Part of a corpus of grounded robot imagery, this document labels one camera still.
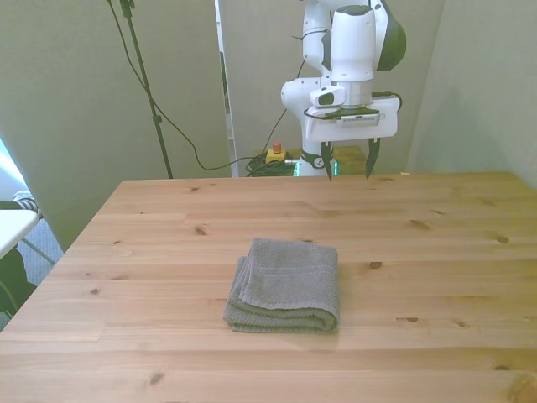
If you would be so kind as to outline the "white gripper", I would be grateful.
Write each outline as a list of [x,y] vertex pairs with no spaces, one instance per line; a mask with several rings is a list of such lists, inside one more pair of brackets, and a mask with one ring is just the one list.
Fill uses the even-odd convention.
[[321,143],[321,158],[332,181],[333,148],[331,142],[368,139],[365,176],[368,179],[377,162],[381,139],[398,131],[399,97],[374,97],[359,109],[310,107],[304,110],[304,135],[310,142]]

